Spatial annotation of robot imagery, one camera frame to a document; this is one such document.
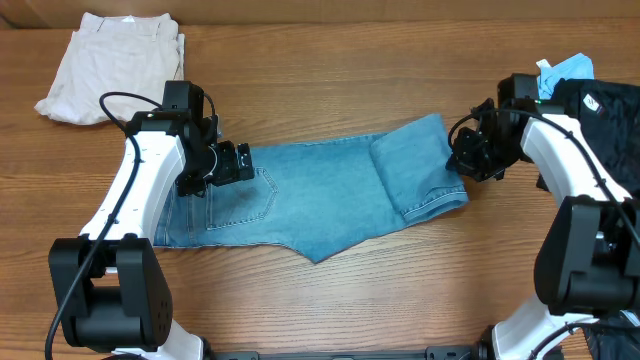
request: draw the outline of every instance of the folded white fabric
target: folded white fabric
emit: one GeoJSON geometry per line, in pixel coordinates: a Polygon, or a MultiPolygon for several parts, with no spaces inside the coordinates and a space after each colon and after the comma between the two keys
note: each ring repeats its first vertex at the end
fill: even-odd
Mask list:
{"type": "MultiPolygon", "coordinates": [[[[35,109],[57,121],[91,125],[107,120],[98,99],[126,91],[162,102],[164,82],[184,79],[184,35],[169,14],[102,18],[89,13],[73,32],[46,99],[35,109]]],[[[105,100],[121,120],[153,105],[122,96],[105,100]]]]}

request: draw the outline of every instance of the table surface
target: table surface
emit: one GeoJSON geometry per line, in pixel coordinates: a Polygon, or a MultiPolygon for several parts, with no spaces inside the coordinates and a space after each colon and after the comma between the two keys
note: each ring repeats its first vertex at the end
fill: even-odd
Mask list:
{"type": "MultiPolygon", "coordinates": [[[[513,72],[578,52],[599,79],[640,84],[636,19],[183,27],[186,78],[212,94],[227,138],[252,146],[447,126],[513,72]]],[[[70,30],[0,32],[0,358],[40,359],[56,310],[47,254],[76,236],[123,155],[111,124],[39,116],[70,30]]],[[[157,250],[174,315],[217,351],[423,349],[475,341],[533,294],[555,216],[537,171],[466,181],[471,202],[313,265],[275,246],[157,250]]],[[[565,341],[587,358],[582,335],[565,341]]],[[[54,355],[93,359],[66,345],[54,355]]]]}

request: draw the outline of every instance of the jeans pocket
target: jeans pocket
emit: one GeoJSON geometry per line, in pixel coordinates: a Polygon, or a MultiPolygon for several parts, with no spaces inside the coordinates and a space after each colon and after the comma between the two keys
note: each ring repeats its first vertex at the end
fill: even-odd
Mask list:
{"type": "Polygon", "coordinates": [[[207,189],[207,230],[264,219],[278,194],[278,186],[265,168],[255,168],[255,178],[207,189]]]}

